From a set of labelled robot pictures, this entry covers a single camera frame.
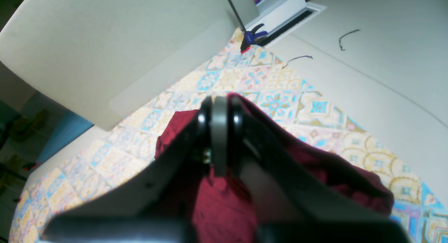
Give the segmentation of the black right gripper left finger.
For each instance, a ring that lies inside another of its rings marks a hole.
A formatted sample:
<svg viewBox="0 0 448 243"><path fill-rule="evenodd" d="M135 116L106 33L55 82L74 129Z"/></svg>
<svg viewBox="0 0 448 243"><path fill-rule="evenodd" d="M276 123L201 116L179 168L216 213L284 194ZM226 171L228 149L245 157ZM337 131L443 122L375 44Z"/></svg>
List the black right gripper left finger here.
<svg viewBox="0 0 448 243"><path fill-rule="evenodd" d="M42 243L197 243L191 218L209 169L203 161L212 98L148 167L120 187L54 216Z"/></svg>

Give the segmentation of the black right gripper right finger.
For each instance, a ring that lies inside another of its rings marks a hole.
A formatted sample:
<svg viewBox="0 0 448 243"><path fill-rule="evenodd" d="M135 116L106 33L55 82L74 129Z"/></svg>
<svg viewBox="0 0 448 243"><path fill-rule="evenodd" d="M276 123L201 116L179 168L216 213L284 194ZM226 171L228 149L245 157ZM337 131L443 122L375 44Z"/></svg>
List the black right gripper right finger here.
<svg viewBox="0 0 448 243"><path fill-rule="evenodd" d="M375 173L314 148L229 96L228 165L246 188L258 243L408 243Z"/></svg>

